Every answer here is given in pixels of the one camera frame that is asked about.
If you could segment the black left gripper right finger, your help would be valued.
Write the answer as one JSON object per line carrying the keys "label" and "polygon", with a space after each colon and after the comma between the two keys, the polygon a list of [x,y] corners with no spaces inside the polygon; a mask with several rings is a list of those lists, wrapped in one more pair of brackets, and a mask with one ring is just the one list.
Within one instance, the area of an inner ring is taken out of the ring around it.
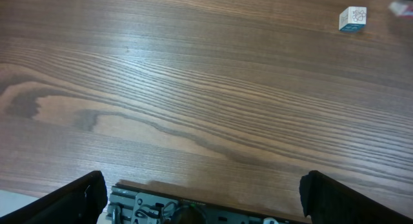
{"label": "black left gripper right finger", "polygon": [[304,216],[313,224],[412,224],[411,218],[316,170],[301,177],[299,194]]}

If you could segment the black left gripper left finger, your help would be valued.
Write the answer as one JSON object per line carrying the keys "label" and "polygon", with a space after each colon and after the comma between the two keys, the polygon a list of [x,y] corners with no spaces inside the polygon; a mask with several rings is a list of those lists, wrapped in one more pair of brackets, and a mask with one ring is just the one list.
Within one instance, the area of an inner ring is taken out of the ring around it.
{"label": "black left gripper left finger", "polygon": [[1,217],[2,224],[97,223],[108,203],[103,174],[92,171]]}

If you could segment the blue number wooden block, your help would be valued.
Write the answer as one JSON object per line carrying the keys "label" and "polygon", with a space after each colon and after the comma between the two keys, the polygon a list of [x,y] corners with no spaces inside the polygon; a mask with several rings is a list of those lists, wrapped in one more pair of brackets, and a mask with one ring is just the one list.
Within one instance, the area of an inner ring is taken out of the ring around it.
{"label": "blue number wooden block", "polygon": [[349,6],[339,15],[338,30],[341,32],[357,32],[367,23],[367,7]]}

